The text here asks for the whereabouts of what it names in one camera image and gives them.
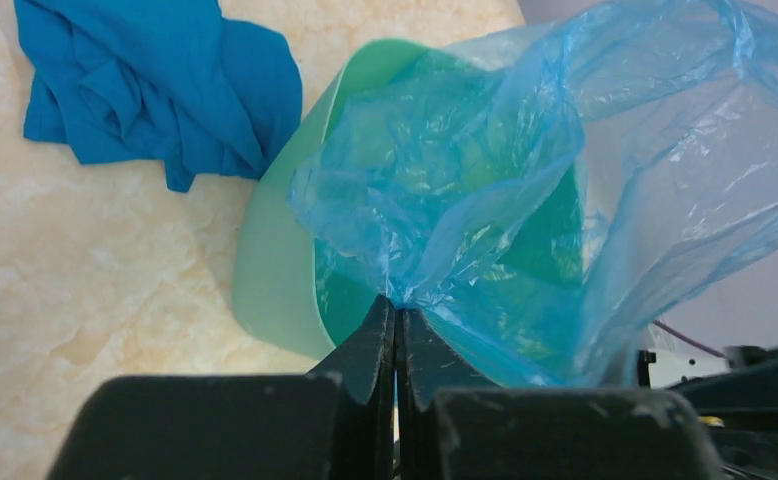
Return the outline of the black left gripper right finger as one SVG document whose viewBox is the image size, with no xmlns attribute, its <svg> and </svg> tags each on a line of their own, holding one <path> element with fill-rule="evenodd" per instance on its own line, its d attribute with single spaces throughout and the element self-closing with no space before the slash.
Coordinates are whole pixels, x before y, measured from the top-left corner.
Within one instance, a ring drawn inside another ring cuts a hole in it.
<svg viewBox="0 0 778 480">
<path fill-rule="evenodd" d="M 426 323 L 396 316 L 405 479 L 720 479 L 691 405 L 642 388 L 505 388 Z"/>
</svg>

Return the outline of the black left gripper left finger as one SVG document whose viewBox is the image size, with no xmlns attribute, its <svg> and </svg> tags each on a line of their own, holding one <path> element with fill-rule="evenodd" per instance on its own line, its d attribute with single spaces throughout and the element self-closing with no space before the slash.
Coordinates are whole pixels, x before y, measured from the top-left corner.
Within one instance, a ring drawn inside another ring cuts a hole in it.
<svg viewBox="0 0 778 480">
<path fill-rule="evenodd" d="M 304 374 L 122 376 L 84 403 L 52 479 L 389 479 L 396 312 Z"/>
</svg>

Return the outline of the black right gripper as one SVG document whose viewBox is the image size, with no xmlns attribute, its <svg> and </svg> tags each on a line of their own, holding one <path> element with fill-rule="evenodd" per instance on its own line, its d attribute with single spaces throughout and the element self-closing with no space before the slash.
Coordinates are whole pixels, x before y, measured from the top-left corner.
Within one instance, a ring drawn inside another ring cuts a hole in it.
<svg viewBox="0 0 778 480">
<path fill-rule="evenodd" d="M 723 357 L 642 350 L 641 386 L 686 398 L 731 479 L 778 479 L 778 347 L 732 346 Z"/>
</svg>

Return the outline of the green plastic trash bin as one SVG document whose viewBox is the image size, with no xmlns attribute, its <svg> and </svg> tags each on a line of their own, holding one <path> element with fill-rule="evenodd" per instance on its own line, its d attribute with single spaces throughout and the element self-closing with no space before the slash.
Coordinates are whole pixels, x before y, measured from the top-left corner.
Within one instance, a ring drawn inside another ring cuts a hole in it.
<svg viewBox="0 0 778 480">
<path fill-rule="evenodd" d="M 237 321 L 320 359 L 383 295 L 478 365 L 563 367 L 584 266 L 566 79 L 541 43 L 361 47 L 253 191 Z"/>
</svg>

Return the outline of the light blue translucent plastic bag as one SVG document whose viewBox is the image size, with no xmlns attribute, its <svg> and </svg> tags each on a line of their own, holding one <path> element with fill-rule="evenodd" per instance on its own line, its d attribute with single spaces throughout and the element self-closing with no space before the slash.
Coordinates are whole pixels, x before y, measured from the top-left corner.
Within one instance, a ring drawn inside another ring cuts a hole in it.
<svg viewBox="0 0 778 480">
<path fill-rule="evenodd" d="M 288 197 L 325 280 L 424 312 L 511 387 L 596 386 L 778 250 L 778 15 L 610 1 L 346 100 Z"/>
</svg>

